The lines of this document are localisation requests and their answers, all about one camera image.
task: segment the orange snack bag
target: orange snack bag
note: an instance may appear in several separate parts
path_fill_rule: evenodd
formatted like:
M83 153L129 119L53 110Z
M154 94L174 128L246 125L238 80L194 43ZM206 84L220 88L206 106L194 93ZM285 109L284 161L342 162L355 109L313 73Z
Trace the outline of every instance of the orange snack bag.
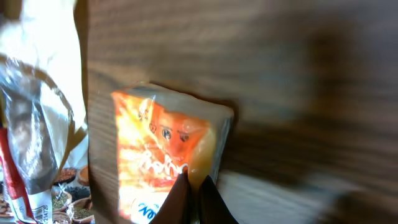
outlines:
M193 188L207 175L216 180L233 117L229 108L148 83L112 97L122 217L149 223L184 171Z

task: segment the black object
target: black object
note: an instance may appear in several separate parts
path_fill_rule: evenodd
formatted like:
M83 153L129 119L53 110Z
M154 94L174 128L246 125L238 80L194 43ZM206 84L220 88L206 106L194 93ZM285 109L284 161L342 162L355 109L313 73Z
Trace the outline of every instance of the black object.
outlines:
M218 193L211 177L207 176L201 184L197 202L201 224L238 224ZM180 174L163 206L150 224L189 224L193 209L188 174Z
M226 207L223 198L210 176L201 184L198 193L199 220L201 224L238 224Z
M180 174L150 224L188 224L191 220L191 209L192 196L188 174Z

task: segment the dark wood surface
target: dark wood surface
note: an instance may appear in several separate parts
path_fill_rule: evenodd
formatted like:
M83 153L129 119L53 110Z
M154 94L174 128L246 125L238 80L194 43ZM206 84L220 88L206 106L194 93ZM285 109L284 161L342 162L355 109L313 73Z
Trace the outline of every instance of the dark wood surface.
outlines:
M80 1L98 223L118 218L114 106L137 80L224 103L240 223L398 223L398 1Z

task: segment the clear plastic bag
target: clear plastic bag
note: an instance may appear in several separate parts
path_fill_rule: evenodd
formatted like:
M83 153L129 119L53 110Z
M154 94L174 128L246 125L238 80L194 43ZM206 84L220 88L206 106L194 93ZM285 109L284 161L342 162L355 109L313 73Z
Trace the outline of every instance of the clear plastic bag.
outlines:
M231 109L150 83L112 97L122 217L149 223L184 171L194 190L207 175L216 180Z
M6 14L19 13L0 27L2 123L13 166L29 198L30 207L21 194L11 198L15 211L27 208L16 214L23 222L53 223L53 212L60 212L52 205L54 192L69 187L90 192L75 3L6 1L6 10L13 10ZM75 203L67 202L68 207Z

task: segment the snack package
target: snack package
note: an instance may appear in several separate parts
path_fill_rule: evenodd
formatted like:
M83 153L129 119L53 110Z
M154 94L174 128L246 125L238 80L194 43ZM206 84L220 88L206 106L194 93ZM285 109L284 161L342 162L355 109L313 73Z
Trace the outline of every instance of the snack package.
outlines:
M149 223L182 172L194 190L207 175L216 180L231 109L150 83L112 97L122 217Z
M93 220L90 211L81 215L91 199L75 4L6 1L0 27L0 89L10 156L2 147L1 159L4 168L18 174L4 176L17 222ZM27 200L13 183L20 183ZM61 222L55 215L67 218Z

